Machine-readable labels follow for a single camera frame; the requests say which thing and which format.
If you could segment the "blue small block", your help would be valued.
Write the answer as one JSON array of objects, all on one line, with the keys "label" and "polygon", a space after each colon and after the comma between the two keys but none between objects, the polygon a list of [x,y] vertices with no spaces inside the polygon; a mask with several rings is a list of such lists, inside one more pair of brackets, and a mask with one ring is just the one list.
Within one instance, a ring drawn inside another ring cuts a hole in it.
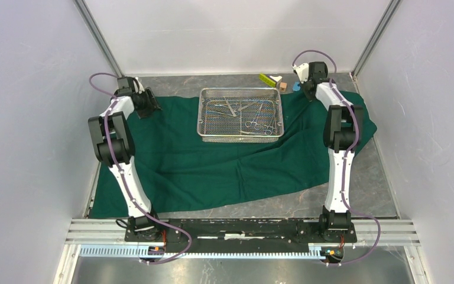
[{"label": "blue small block", "polygon": [[292,87],[293,92],[300,92],[301,91],[301,85],[300,82],[295,82],[293,87]]}]

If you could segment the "brown wooden cube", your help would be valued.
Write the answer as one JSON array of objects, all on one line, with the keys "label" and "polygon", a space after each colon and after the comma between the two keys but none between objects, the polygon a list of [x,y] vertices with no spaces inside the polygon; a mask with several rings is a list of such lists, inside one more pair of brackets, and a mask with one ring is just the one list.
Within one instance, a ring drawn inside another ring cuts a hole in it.
[{"label": "brown wooden cube", "polygon": [[279,91],[280,92],[286,92],[287,91],[287,83],[285,82],[280,82],[278,85]]}]

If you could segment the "green surgical cloth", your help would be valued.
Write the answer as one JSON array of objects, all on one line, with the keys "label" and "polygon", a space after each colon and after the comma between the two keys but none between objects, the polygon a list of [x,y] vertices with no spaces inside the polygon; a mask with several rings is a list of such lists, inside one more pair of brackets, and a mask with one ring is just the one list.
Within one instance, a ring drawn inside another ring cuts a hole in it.
[{"label": "green surgical cloth", "polygon": [[274,143],[205,143],[197,98],[161,97],[161,111],[128,118],[135,167],[158,213],[195,211],[299,192],[329,180],[327,110],[301,92],[281,97],[284,134]]}]

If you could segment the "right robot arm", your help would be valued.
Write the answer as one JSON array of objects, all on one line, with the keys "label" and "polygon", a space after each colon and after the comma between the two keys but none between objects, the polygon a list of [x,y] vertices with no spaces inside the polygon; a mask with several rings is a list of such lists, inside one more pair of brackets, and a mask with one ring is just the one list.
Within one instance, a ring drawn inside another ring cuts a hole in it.
[{"label": "right robot arm", "polygon": [[328,77],[325,62],[303,63],[294,68],[306,98],[321,102],[327,111],[323,144],[329,156],[328,192],[318,220],[317,233],[325,242],[356,242],[349,205],[352,161],[361,139],[364,109],[354,105]]}]

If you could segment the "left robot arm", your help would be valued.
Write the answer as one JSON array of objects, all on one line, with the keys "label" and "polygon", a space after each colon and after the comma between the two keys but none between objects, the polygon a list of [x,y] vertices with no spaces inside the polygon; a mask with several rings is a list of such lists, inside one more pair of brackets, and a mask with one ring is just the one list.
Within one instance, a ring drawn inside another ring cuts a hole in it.
[{"label": "left robot arm", "polygon": [[164,228],[138,177],[135,142],[127,119],[132,113],[147,118],[161,107],[138,78],[119,77],[117,84],[107,109],[89,118],[90,137],[96,158],[114,175],[125,199],[128,218],[116,220],[126,231],[125,241],[156,241],[164,236]]}]

